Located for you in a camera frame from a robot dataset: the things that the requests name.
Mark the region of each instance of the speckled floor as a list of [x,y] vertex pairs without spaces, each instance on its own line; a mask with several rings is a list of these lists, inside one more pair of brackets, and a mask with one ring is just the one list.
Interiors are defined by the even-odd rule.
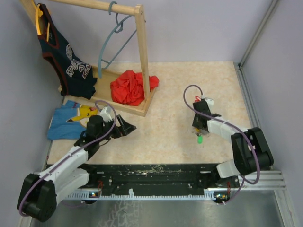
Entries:
[[[140,64],[112,64],[110,69],[141,71]],[[225,62],[149,63],[150,75],[160,79],[146,117],[117,111],[137,127],[127,137],[111,140],[88,161],[91,164],[213,163],[232,158],[232,147],[219,136],[208,134],[203,143],[191,126],[194,113],[183,102],[183,90],[199,85],[205,96],[214,100],[214,112],[226,120],[250,127],[234,65]],[[187,93],[192,103],[198,89]],[[53,142],[48,163],[52,164],[70,150],[75,140]]]

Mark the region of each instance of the wooden rack base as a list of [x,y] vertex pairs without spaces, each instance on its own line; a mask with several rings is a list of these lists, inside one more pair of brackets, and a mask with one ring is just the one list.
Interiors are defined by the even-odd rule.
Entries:
[[[135,114],[138,116],[146,116],[146,113],[148,111],[148,108],[150,107],[153,95],[156,92],[156,88],[153,89],[150,92],[150,95],[147,99],[143,100],[139,106],[130,106],[130,105],[124,105],[120,103],[115,103],[112,100],[111,97],[111,89],[110,89],[110,83],[114,80],[116,80],[122,73],[112,71],[112,70],[102,70],[102,78],[99,78],[98,76],[98,68],[96,66],[93,66],[93,77],[97,78],[97,82],[94,85],[96,92],[94,96],[87,100],[83,97],[77,97],[77,100],[83,100],[83,101],[89,101],[89,102],[95,102],[97,100],[104,100],[111,104],[115,109],[122,110],[131,114]],[[72,99],[71,96],[65,96],[67,99]]]

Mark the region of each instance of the reflective surface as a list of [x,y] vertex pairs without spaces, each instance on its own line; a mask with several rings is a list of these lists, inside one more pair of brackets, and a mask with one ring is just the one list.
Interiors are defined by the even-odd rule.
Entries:
[[[79,204],[79,201],[66,201]],[[241,192],[226,206],[212,201],[98,201],[60,204],[45,223],[31,227],[282,227],[273,192]]]

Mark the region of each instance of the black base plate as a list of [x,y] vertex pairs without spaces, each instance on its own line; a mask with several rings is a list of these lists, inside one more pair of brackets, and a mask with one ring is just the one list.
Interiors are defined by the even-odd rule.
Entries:
[[238,177],[226,178],[216,184],[211,171],[217,164],[160,165],[92,165],[97,169],[93,183],[82,188],[98,188],[102,195],[128,195],[132,189],[137,196],[204,195],[207,188],[239,187]]

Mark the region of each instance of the crumpled red fabric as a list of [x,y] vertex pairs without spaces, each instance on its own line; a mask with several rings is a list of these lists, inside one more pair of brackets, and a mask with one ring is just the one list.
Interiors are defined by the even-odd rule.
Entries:
[[[150,90],[159,86],[159,79],[150,76]],[[112,99],[116,103],[139,105],[144,100],[142,73],[127,70],[110,83]]]

